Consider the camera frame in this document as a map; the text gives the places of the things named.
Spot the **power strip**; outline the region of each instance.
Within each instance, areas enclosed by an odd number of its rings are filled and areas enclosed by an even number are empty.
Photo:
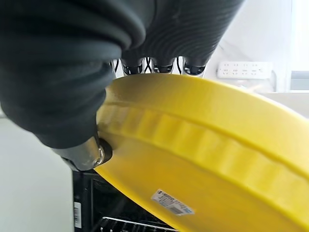
[[[260,79],[271,77],[271,62],[224,61],[220,62],[217,77],[222,79]]]

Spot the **yellow container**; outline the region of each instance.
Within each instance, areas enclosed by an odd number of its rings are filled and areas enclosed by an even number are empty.
[[[139,74],[114,80],[97,120],[114,151],[95,170],[179,231],[309,231],[309,125],[288,108]]]

